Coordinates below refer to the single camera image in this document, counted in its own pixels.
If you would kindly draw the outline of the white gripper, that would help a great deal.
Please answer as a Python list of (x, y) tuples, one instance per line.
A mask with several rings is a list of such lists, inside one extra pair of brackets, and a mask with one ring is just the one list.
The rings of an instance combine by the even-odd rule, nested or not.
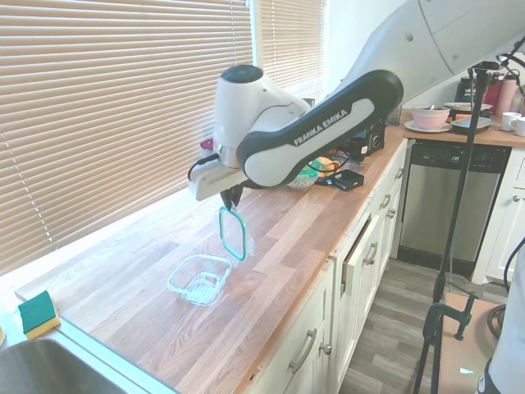
[(221, 193), (224, 206), (231, 210), (232, 204), (239, 205), (243, 193), (241, 183), (247, 180), (240, 169), (225, 167), (220, 160), (212, 160), (190, 168), (189, 192), (197, 201)]

